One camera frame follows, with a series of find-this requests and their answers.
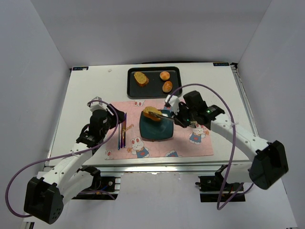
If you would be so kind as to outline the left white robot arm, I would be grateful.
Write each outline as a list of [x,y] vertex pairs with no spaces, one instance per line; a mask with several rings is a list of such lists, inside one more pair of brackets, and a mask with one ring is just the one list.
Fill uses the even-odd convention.
[[108,131],[124,121],[124,112],[111,104],[90,105],[92,115],[71,149],[71,155],[42,177],[33,177],[27,184],[24,211],[48,224],[54,223],[64,205],[81,191],[93,188],[100,179],[100,170],[84,165],[108,137]]

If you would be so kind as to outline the toast slice with crust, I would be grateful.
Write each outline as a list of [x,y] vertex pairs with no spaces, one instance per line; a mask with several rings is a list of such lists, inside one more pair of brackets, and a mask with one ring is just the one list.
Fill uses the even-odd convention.
[[145,107],[142,113],[145,117],[156,122],[161,121],[161,116],[163,115],[160,110],[152,106]]

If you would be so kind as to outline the metal food tongs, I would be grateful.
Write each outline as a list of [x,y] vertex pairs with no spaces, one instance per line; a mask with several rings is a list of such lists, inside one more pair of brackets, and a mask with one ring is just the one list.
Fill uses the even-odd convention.
[[189,122],[189,121],[181,121],[181,120],[179,120],[177,117],[168,117],[168,116],[166,116],[165,114],[163,114],[163,115],[161,116],[161,119],[165,119],[165,120],[171,121],[171,122],[173,122],[174,124],[179,125],[179,126],[181,126],[181,127],[183,127],[183,128],[186,128],[186,127],[188,127],[188,126],[191,126],[191,122]]

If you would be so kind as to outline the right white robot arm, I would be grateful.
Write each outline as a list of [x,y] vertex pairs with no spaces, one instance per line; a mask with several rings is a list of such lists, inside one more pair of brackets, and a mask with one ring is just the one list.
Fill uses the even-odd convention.
[[284,145],[270,142],[250,133],[234,123],[223,109],[208,106],[198,91],[184,95],[184,101],[177,96],[167,96],[172,118],[177,125],[188,127],[202,125],[230,141],[249,159],[248,165],[224,165],[215,172],[215,177],[226,184],[253,183],[267,190],[289,170]]

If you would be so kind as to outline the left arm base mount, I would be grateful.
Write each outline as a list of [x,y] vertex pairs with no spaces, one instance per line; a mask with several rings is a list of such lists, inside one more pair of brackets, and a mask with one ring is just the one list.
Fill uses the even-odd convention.
[[90,174],[93,178],[90,187],[81,191],[72,199],[78,200],[115,200],[120,189],[121,178],[115,176],[104,176],[98,168],[84,166],[77,170]]

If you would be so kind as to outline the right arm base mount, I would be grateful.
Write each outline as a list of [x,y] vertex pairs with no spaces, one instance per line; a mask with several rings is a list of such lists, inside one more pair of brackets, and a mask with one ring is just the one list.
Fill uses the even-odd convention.
[[[195,185],[200,190],[200,201],[202,203],[217,202],[221,190],[221,186],[227,172],[228,165],[223,165],[212,176],[200,176],[199,181]],[[231,199],[232,202],[245,202],[243,194],[243,183],[250,182],[248,169],[243,165],[231,165],[230,171],[224,185],[221,202],[225,202],[238,192],[235,197]]]

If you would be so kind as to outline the round bun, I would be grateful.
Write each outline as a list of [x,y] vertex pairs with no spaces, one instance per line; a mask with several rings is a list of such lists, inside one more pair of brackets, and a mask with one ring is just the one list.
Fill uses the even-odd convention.
[[167,72],[167,71],[163,71],[163,72],[160,73],[160,78],[163,81],[168,81],[170,79],[170,73]]
[[166,81],[162,86],[162,91],[164,93],[169,93],[173,88],[173,84],[171,81]]

